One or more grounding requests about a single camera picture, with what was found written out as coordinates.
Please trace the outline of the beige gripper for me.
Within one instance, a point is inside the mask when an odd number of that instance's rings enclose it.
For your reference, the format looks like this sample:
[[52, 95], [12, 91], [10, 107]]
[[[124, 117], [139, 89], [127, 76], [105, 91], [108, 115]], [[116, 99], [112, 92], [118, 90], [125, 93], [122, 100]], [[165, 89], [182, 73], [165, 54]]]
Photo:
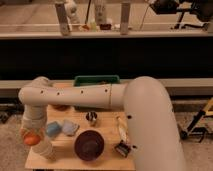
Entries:
[[44, 137], [45, 119], [29, 119], [23, 117], [21, 121], [20, 133], [22, 137], [25, 137], [28, 133], [34, 133], [40, 138]]

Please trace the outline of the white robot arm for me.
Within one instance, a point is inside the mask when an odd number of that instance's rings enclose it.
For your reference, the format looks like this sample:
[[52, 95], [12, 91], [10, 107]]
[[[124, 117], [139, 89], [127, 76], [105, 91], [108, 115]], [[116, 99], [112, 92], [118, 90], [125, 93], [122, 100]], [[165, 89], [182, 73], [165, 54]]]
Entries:
[[127, 118], [136, 171], [187, 171], [173, 106], [158, 80], [142, 76], [127, 84], [56, 88], [38, 77], [19, 91], [22, 135], [43, 137], [49, 105], [120, 109]]

